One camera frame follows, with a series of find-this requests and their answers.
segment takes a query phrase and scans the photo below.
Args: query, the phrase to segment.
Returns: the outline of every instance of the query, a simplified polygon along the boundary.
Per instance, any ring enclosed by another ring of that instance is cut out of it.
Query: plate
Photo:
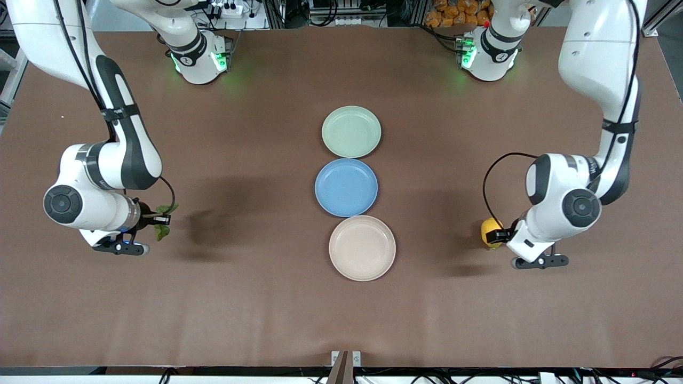
[[[369,282],[391,268],[396,240],[381,220],[354,216],[337,225],[330,237],[329,250],[339,273],[357,282]]]
[[[381,137],[380,121],[363,107],[351,105],[336,109],[322,123],[322,140],[327,148],[347,159],[369,154]]]
[[[364,162],[337,159],[316,178],[316,198],[332,215],[351,217],[368,210],[377,198],[377,177]]]

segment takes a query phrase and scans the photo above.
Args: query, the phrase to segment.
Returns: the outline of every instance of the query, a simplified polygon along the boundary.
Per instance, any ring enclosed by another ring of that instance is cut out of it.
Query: blue plate
[[[325,165],[316,178],[316,198],[332,215],[351,217],[370,209],[377,198],[377,177],[364,162],[338,159]]]

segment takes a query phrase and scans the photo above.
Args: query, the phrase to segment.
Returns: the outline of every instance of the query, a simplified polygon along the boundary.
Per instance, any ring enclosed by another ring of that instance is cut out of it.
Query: beige plate
[[[396,240],[389,227],[371,216],[342,221],[330,237],[330,259],[339,273],[357,282],[384,275],[396,257]]]

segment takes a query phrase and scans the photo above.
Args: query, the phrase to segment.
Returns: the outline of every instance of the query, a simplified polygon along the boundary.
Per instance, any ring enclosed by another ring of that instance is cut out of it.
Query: lemon
[[[496,220],[493,217],[489,217],[488,219],[484,220],[482,223],[482,240],[485,242],[485,244],[491,248],[491,249],[496,249],[501,246],[500,243],[496,244],[489,244],[486,242],[486,234],[493,231],[493,230],[502,230],[503,227],[501,227],[500,223],[496,222]]]

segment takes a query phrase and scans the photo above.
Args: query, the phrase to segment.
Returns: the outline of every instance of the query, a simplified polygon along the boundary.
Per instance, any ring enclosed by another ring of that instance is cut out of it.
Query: cable
[[[484,175],[484,182],[482,183],[482,195],[484,196],[484,203],[486,204],[486,209],[488,209],[488,212],[491,214],[491,217],[503,228],[503,223],[501,223],[500,220],[496,217],[496,215],[493,214],[493,210],[491,210],[491,206],[488,205],[488,199],[486,198],[486,180],[488,179],[488,174],[491,173],[491,169],[496,166],[501,160],[503,160],[506,157],[509,156],[524,156],[524,157],[529,157],[530,159],[538,159],[538,156],[534,156],[532,154],[524,153],[524,152],[509,152],[504,154],[503,156],[500,156],[496,161],[491,164],[491,166],[488,168],[486,171],[486,174]]]
[[[0,20],[0,25],[2,25],[7,20],[7,17],[10,15],[10,11],[7,9],[7,4],[5,4],[4,1],[0,1],[0,8],[2,8],[2,10],[4,11],[2,12],[3,18],[2,20]]]
[[[435,38],[440,38],[440,39],[449,40],[449,41],[456,41],[456,38],[455,38],[455,37],[453,37],[453,36],[442,35],[442,34],[440,34],[440,33],[437,33],[437,32],[434,30],[434,28],[431,28],[431,29],[430,29],[430,28],[427,28],[425,25],[422,25],[422,24],[410,24],[409,27],[420,27],[420,28],[422,28],[425,32],[427,32],[428,34],[434,36]]]
[[[77,7],[81,13],[81,30],[83,32],[83,35],[85,35],[85,23],[83,22],[83,10],[81,9],[81,2],[80,0],[76,0],[77,2]],[[81,76],[83,77],[83,81],[85,82],[85,85],[87,86],[87,89],[90,91],[90,95],[92,96],[93,100],[95,100],[95,104],[97,104],[97,107],[100,110],[104,109],[104,105],[102,103],[102,99],[100,98],[99,93],[96,91],[96,88],[94,88],[94,84],[92,83],[92,78],[88,79],[88,75],[85,73],[85,70],[83,69],[83,65],[81,64],[81,60],[79,59],[79,56],[76,54],[76,49],[74,48],[73,43],[71,43],[71,36],[69,35],[68,30],[66,29],[66,22],[64,21],[64,15],[61,13],[61,7],[59,6],[59,0],[53,0],[53,4],[55,5],[55,10],[57,11],[57,19],[59,20],[59,26],[61,27],[61,32],[64,35],[64,39],[66,40],[66,44],[69,47],[69,51],[71,51],[71,56],[73,56],[74,61],[76,62],[76,67],[78,67],[79,72],[81,73]],[[85,47],[85,52],[87,52],[87,40],[83,41],[83,46]],[[87,56],[87,53],[85,54],[85,61],[87,62],[88,66],[90,64],[90,59]],[[107,129],[109,131],[109,141],[115,141],[116,134],[114,132],[113,126],[111,125],[110,122],[107,122]]]
[[[168,382],[171,380],[171,375],[172,374],[180,374],[177,369],[173,367],[168,367],[164,371],[164,373],[161,375],[161,379],[159,379],[159,384],[168,384]]]
[[[666,366],[667,364],[671,364],[671,363],[673,363],[674,361],[678,361],[678,360],[683,360],[683,356],[675,356],[675,357],[672,357],[672,358],[670,358],[670,359],[668,359],[668,360],[665,360],[665,361],[663,361],[663,362],[657,364],[656,366],[650,367],[650,369],[651,369],[651,370],[654,370],[654,369],[657,369],[657,368],[661,368],[661,367],[663,367],[663,366]]]
[[[97,83],[95,82],[95,76],[92,74],[92,66],[90,64],[90,54],[88,52],[88,43],[87,43],[87,31],[85,28],[85,18],[83,17],[83,7],[81,0],[75,0],[76,1],[76,8],[79,11],[79,21],[81,23],[81,36],[83,39],[83,55],[85,57],[85,67],[87,68],[88,75],[90,76],[90,84],[93,87],[93,90],[95,91],[95,95],[97,95],[97,99],[100,101],[100,110],[106,108],[106,105],[104,105],[104,101],[102,100],[102,95],[100,94],[100,91],[97,89]],[[106,122],[107,123],[107,130],[109,131],[109,142],[113,143],[116,141],[116,132],[114,131],[114,125],[112,122]]]
[[[181,2],[181,0],[176,0],[174,3],[164,3],[160,0],[154,0],[154,1],[156,1],[157,3],[159,3],[161,5],[166,5],[167,7],[172,7],[174,5],[178,5]]]
[[[337,11],[339,9],[339,4],[338,4],[337,0],[328,0],[328,2],[330,4],[330,11],[327,14],[327,16],[325,17],[325,20],[322,23],[317,24],[317,23],[312,22],[311,19],[309,18],[308,23],[310,25],[315,25],[316,27],[326,27],[327,25],[330,25],[335,20],[335,17],[337,17]],[[334,14],[332,14],[332,5],[333,4],[335,6],[335,9],[334,9],[335,13]]]
[[[628,89],[626,90],[626,97],[624,99],[624,105],[622,106],[622,112],[619,114],[619,120],[617,123],[621,123],[624,118],[624,113],[626,112],[626,105],[628,104],[628,99],[631,97],[631,89],[633,88],[633,81],[636,77],[636,65],[638,64],[638,50],[640,48],[640,15],[638,15],[638,8],[636,8],[633,0],[628,0],[631,8],[633,9],[633,16],[636,19],[636,46],[633,48],[633,69],[631,70],[631,78],[628,81]]]
[[[411,26],[411,27],[419,27],[419,28],[422,29],[423,31],[425,31],[425,32],[427,32],[428,34],[434,36],[434,38],[436,38],[436,41],[437,41],[439,44],[441,44],[441,46],[442,46],[444,49],[446,49],[446,51],[449,51],[449,52],[452,52],[452,53],[459,53],[459,51],[457,51],[456,49],[451,48],[450,46],[447,46],[443,41],[441,41],[441,39],[448,40],[448,41],[456,41],[456,38],[441,35],[441,34],[435,32],[434,29],[427,28],[427,27],[425,27],[425,26],[422,25],[422,24],[411,24],[410,26]]]
[[[161,179],[161,181],[165,182],[166,185],[169,187],[169,191],[171,191],[171,205],[169,205],[169,208],[166,210],[166,212],[164,212],[162,214],[162,215],[167,215],[169,212],[171,212],[171,210],[173,209],[173,206],[176,205],[176,192],[173,190],[173,187],[171,187],[171,183],[168,182],[168,180],[166,180],[166,178],[164,178],[164,176],[159,176],[159,179]]]
[[[206,20],[209,20],[209,28],[210,28],[210,30],[211,30],[211,31],[215,31],[215,30],[216,30],[216,27],[214,26],[213,21],[211,21],[211,18],[209,17],[209,14],[206,13],[206,10],[203,9],[203,8],[201,9],[201,11],[204,12],[204,15],[206,16]]]
[[[429,380],[432,384],[436,384],[436,381],[432,380],[432,378],[430,378],[429,376],[425,376],[423,374],[415,377],[413,379],[413,381],[410,382],[410,384],[415,384],[415,382],[417,382],[420,378],[425,378],[425,379]]]

